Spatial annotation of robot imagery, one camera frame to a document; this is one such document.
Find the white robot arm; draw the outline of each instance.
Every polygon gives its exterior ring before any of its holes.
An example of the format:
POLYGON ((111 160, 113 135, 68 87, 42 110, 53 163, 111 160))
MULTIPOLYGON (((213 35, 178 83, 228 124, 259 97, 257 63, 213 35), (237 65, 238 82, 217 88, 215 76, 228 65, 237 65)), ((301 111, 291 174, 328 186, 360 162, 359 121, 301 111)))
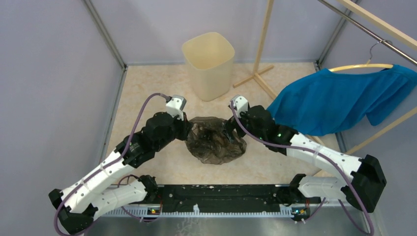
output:
POLYGON ((154 198, 149 193, 153 179, 134 181, 114 190, 107 188, 122 176, 132 172, 174 139, 185 140, 191 123, 183 112, 186 100, 182 96, 169 97, 166 112, 156 113, 148 119, 141 131, 129 136, 116 146, 110 155, 90 173, 70 187, 49 193, 64 228, 78 234, 93 221, 110 210, 123 205, 154 198))
POLYGON ((278 146, 289 146, 290 148, 282 148, 266 145, 272 151, 301 159, 335 176, 312 177, 298 174, 290 185, 296 186, 305 197, 346 199, 352 206, 361 210, 341 173, 333 164, 322 157, 324 155, 342 170, 347 181, 355 188, 366 211, 374 211, 387 184, 378 159, 371 155, 362 159, 324 147, 290 127, 275 124, 269 111, 260 105, 250 107, 247 99, 243 96, 235 96, 232 99, 232 104, 231 109, 234 110, 239 123, 234 116, 224 123, 224 133, 231 142, 233 141, 231 132, 236 130, 240 137, 248 132, 261 143, 268 142, 278 144, 278 146))

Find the black plastic bag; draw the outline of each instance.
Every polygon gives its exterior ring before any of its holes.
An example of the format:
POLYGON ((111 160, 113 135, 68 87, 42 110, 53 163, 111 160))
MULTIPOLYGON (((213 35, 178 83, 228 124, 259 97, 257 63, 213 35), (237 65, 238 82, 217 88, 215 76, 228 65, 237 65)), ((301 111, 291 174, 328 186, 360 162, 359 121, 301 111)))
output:
POLYGON ((246 142, 233 131, 231 143, 222 133, 225 119, 217 117, 195 117, 188 139, 185 141, 190 153, 205 164, 221 165, 231 162, 246 151, 246 142))

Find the metal hanging rod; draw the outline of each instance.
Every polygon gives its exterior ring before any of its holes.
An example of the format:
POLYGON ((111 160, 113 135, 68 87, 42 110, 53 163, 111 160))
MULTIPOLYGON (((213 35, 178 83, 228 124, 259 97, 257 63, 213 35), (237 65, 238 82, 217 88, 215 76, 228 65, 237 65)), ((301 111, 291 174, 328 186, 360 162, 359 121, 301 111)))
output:
POLYGON ((346 15, 345 13, 343 13, 342 11, 340 11, 339 9, 337 9, 336 7, 334 7, 333 5, 331 5, 330 3, 328 3, 328 2, 326 2, 324 0, 318 0, 318 1, 321 2, 323 5, 325 5, 326 7, 328 7, 330 10, 332 10, 332 11, 336 12, 337 14, 339 14, 340 16, 342 16, 344 19, 346 19, 347 21, 349 21, 350 23, 352 23, 354 26, 356 26, 359 29, 361 29, 363 32, 367 33, 369 36, 371 36, 371 37, 375 38, 376 40, 380 41, 381 44, 384 44, 386 47, 388 47, 389 49, 391 49, 392 51, 394 51, 395 53, 397 53, 398 55, 400 55, 401 57, 403 57, 407 61, 409 61, 412 64, 414 64, 415 66, 417 66, 417 60, 415 60, 411 56, 407 55, 403 51, 399 50, 395 46, 389 44, 387 42, 387 40, 384 40, 383 38, 379 37, 377 34, 375 34, 374 32, 372 32, 371 30, 369 30, 365 26, 361 25, 359 22, 355 21, 350 16, 346 15))

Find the blue t-shirt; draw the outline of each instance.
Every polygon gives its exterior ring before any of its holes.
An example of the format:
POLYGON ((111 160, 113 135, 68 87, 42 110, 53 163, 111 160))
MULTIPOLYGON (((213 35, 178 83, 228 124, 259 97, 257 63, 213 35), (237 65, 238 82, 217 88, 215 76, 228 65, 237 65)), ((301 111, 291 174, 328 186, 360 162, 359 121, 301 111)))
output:
POLYGON ((394 65, 369 74, 323 69, 286 86, 268 107, 276 124, 322 136, 353 127, 365 115, 381 123, 417 85, 417 73, 394 65))

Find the trash bin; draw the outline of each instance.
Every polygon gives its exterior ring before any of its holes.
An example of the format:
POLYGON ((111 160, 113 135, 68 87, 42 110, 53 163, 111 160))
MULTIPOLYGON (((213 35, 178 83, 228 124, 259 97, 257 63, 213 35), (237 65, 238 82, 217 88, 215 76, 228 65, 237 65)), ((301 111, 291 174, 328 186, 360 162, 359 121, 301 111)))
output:
POLYGON ((227 93, 235 50, 225 37, 209 32, 182 45, 191 86, 203 101, 211 101, 227 93))

